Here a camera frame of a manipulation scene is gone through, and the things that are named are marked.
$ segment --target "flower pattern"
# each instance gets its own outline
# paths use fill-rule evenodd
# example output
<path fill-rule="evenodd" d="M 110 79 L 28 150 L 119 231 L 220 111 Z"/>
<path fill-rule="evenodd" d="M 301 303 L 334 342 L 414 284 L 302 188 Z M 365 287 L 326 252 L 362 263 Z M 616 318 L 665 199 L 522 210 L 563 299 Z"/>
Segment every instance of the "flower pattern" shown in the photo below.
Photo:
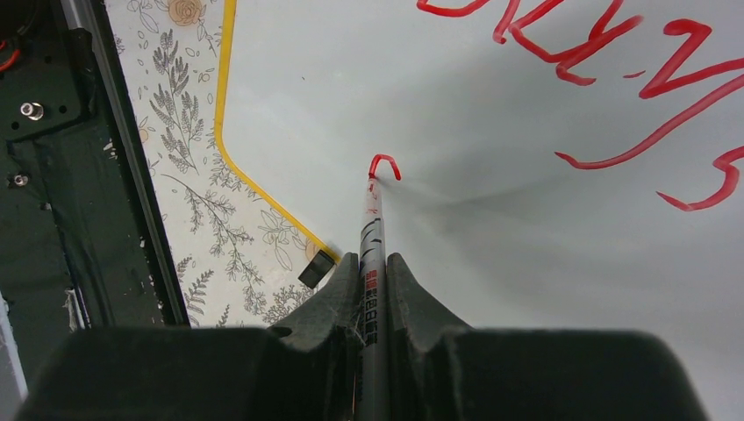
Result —
<path fill-rule="evenodd" d="M 106 5 L 191 325 L 275 323 L 314 293 L 318 247 L 217 149 L 223 0 Z"/>
<path fill-rule="evenodd" d="M 194 25 L 204 15 L 202 2 L 199 0 L 168 0 L 168 15 L 176 25 Z"/>

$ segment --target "whiteboard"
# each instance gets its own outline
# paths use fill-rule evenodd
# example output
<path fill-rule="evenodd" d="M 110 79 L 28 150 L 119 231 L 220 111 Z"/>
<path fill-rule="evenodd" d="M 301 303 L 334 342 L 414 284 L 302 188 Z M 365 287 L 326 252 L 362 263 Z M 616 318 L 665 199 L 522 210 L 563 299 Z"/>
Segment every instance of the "whiteboard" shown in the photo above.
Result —
<path fill-rule="evenodd" d="M 392 155 L 388 253 L 450 310 L 652 332 L 714 418 L 740 419 L 742 17 L 734 0 L 239 2 L 221 141 L 338 253 L 358 249 L 371 158 Z"/>

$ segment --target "red wire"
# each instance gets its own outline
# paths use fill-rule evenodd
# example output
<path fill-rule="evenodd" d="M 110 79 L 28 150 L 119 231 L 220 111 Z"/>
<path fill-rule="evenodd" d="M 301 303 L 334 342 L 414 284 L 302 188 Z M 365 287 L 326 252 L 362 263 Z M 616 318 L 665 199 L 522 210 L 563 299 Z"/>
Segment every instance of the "red wire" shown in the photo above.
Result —
<path fill-rule="evenodd" d="M 18 60 L 18 57 L 21 55 L 21 50 L 16 49 L 13 51 L 13 54 L 11 57 L 5 61 L 5 63 L 0 64 L 0 72 L 4 72 L 5 70 L 11 68 L 11 66 Z"/>
<path fill-rule="evenodd" d="M 393 173 L 396 176 L 396 180 L 400 180 L 400 169 L 398 169 L 395 160 L 392 156 L 384 155 L 382 153 L 375 155 L 375 158 L 372 159 L 372 164 L 369 165 L 369 178 L 376 178 L 375 171 L 377 171 L 377 164 L 382 160 L 386 160 L 390 163 L 390 166 L 393 167 Z"/>

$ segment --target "white surface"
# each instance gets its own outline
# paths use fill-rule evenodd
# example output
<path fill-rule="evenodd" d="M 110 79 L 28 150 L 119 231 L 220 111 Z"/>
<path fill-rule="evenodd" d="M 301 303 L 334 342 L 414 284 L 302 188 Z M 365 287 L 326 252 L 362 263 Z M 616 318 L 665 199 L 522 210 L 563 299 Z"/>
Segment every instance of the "white surface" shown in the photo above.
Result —
<path fill-rule="evenodd" d="M 0 419 L 12 419 L 26 395 L 28 388 L 8 319 L 8 304 L 0 296 Z"/>
<path fill-rule="evenodd" d="M 517 17 L 536 4 L 523 1 Z M 566 2 L 525 35 L 551 52 L 571 48 L 608 5 Z M 239 2 L 228 153 L 341 252 L 358 247 L 370 160 L 392 155 L 403 180 L 384 193 L 388 252 L 450 310 L 474 325 L 653 332 L 683 359 L 711 415 L 739 418 L 744 191 L 694 212 L 655 191 L 696 202 L 720 188 L 712 162 L 744 145 L 744 93 L 612 168 L 574 169 L 554 151 L 611 158 L 739 75 L 638 97 L 687 39 L 663 34 L 673 19 L 713 28 L 675 77 L 739 58 L 744 4 L 626 2 L 609 27 L 645 20 L 573 69 L 597 78 L 588 87 L 557 79 L 555 64 L 510 34 L 493 42 L 505 6 L 443 18 L 414 0 Z"/>

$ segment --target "small black block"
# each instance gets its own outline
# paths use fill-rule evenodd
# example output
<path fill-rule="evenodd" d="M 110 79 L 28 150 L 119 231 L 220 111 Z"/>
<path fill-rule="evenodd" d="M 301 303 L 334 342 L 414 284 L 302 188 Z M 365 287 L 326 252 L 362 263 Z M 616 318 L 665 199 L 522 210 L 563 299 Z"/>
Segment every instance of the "small black block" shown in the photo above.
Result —
<path fill-rule="evenodd" d="M 300 274 L 297 279 L 305 284 L 307 288 L 315 288 L 320 283 L 320 280 L 322 280 L 331 268 L 333 268 L 334 264 L 336 264 L 336 262 L 333 261 L 333 258 L 329 256 L 328 253 L 320 250 L 315 254 L 315 257 L 312 258 L 310 264 L 307 265 L 307 268 L 303 270 L 303 273 Z"/>

